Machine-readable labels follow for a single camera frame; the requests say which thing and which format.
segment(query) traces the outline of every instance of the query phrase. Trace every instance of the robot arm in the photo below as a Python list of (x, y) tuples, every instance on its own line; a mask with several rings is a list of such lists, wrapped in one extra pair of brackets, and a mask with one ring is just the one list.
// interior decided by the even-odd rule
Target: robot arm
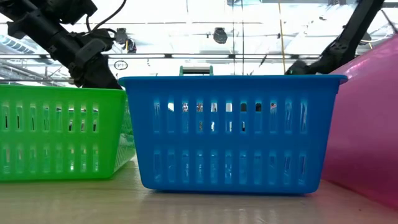
[(101, 53), (110, 50), (114, 38), (109, 29), (89, 33), (68, 32), (61, 24), (76, 24), (97, 8), (91, 0), (0, 0), (0, 13), (12, 20), (8, 34), (28, 35), (54, 60), (69, 69), (76, 86), (121, 89)]
[(357, 0), (358, 5), (347, 25), (336, 40), (311, 65), (298, 60), (286, 75), (328, 74), (355, 58), (355, 50), (371, 25), (384, 0)]

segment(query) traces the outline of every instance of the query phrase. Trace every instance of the table surface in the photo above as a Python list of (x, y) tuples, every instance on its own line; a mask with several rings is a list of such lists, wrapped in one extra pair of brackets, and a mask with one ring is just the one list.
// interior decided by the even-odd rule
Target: table surface
[(112, 180), (0, 184), (0, 223), (398, 223), (398, 212), (322, 181), (296, 197), (145, 189), (137, 161)]

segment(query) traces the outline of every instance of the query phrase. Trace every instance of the ceiling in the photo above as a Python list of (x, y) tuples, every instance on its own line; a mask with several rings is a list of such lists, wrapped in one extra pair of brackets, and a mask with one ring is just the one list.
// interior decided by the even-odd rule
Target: ceiling
[[(355, 5), (354, 0), (240, 0), (232, 6), (232, 0), (127, 0), (124, 9), (103, 27), (112, 29), (126, 28), (130, 38), (137, 44), (139, 54), (244, 54), (255, 55), (257, 60), (200, 59), (191, 55), (192, 59), (124, 59), (127, 70), (119, 71), (112, 66), (123, 58), (120, 45), (115, 45), (108, 54), (122, 54), (118, 59), (111, 60), (113, 72), (125, 75), (170, 75), (176, 73), (180, 65), (209, 66), (214, 65), (215, 74), (283, 73), (282, 57), (266, 60), (258, 68), (265, 54), (282, 54), (283, 32), (285, 54), (319, 55), (323, 49), (343, 30), (351, 17)], [(122, 0), (114, 0), (112, 4), (106, 0), (93, 1), (98, 11), (90, 18), (91, 26), (101, 22), (113, 13)], [(398, 23), (398, 0), (388, 1), (384, 11), (390, 20)], [(0, 16), (0, 52), (3, 54), (21, 54), (2, 42), (2, 38), (20, 43), (33, 54), (46, 54), (28, 37), (16, 40), (8, 37), (5, 22), (8, 19)], [(74, 26), (65, 26), (69, 31), (84, 32), (85, 18)], [(217, 44), (212, 33), (216, 27), (223, 27), (228, 34), (225, 44)], [(360, 46), (358, 54), (370, 50), (392, 35), (385, 17), (379, 13), (368, 29), (373, 38), (371, 45)], [(68, 77), (68, 71), (60, 68), (51, 60), (11, 60), (12, 63), (33, 70), (37, 73), (53, 73), (56, 78)], [(285, 62), (287, 68), (292, 61)]]

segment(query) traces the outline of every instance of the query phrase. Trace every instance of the basket handle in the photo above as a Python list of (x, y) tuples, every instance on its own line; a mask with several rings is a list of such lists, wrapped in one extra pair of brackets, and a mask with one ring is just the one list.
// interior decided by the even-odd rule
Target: basket handle
[(184, 75), (207, 75), (209, 74), (210, 76), (214, 75), (213, 74), (213, 66), (209, 67), (184, 67), (180, 66), (180, 76)]

